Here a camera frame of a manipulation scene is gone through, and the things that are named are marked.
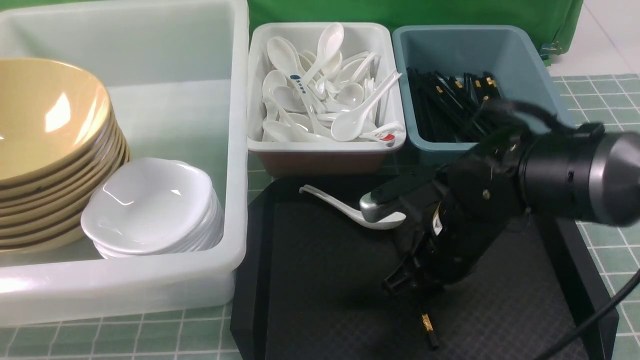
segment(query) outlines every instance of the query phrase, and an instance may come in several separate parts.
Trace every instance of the black cable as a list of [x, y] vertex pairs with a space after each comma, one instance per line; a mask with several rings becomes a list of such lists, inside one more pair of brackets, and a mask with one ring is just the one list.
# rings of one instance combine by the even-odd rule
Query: black cable
[[618, 291], [611, 300], [600, 310], [596, 311], [591, 315], [587, 320], [585, 320], [580, 326], [576, 327], [572, 332], [569, 332], [565, 335], [560, 341], [558, 341], [555, 345], [548, 348], [542, 354], [535, 357], [533, 360], [549, 360], [552, 356], [556, 355], [565, 346], [572, 343], [576, 340], [586, 329], [592, 326], [595, 322], [600, 320], [603, 316], [605, 316], [609, 311], [613, 310], [622, 300], [633, 291], [636, 286], [640, 283], [640, 269], [636, 271], [636, 274], [626, 283], [620, 291]]

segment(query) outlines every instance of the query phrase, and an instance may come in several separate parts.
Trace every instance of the black chopsticks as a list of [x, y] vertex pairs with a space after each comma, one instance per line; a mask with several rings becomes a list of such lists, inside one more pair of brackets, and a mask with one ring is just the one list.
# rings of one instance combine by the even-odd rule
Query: black chopsticks
[[429, 142], [479, 142], [500, 128], [494, 119], [474, 118], [487, 99], [501, 94], [490, 72], [464, 73], [461, 79], [439, 71], [407, 69], [420, 137]]

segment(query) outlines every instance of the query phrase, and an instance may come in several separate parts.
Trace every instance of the stack of white bowls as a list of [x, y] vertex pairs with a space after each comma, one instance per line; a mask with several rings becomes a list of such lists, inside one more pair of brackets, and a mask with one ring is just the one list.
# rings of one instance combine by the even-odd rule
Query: stack of white bowls
[[224, 215], [204, 171], [142, 158], [93, 194], [81, 225], [102, 257], [126, 258], [210, 249], [222, 238]]

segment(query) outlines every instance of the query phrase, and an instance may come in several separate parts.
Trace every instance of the blue plastic bin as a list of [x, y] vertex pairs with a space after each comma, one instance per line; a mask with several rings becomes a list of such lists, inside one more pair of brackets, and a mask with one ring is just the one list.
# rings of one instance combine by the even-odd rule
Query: blue plastic bin
[[[421, 72], [438, 70], [446, 76], [461, 78], [464, 72], [495, 76], [504, 98], [523, 100], [558, 114], [558, 119], [574, 125], [560, 99], [551, 76], [527, 33], [513, 26], [443, 25], [404, 26], [393, 36], [396, 66], [406, 74], [408, 67]], [[404, 119], [409, 139], [420, 150], [423, 164], [454, 160], [475, 143], [428, 142], [418, 134], [409, 80], [399, 80]], [[533, 119], [526, 119], [531, 129], [543, 133], [548, 129]]]

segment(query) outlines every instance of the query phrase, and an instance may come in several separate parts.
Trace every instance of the black tray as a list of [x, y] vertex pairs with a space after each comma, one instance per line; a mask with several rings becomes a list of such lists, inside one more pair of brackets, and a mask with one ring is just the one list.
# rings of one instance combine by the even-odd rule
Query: black tray
[[[430, 300], [441, 342], [430, 351], [413, 299], [381, 290], [414, 224], [364, 229], [298, 193], [311, 184], [357, 207], [388, 179], [280, 179], [250, 204], [230, 324], [244, 360], [527, 360], [610, 299], [575, 224], [533, 218]], [[617, 326], [612, 311], [554, 359], [610, 360]]]

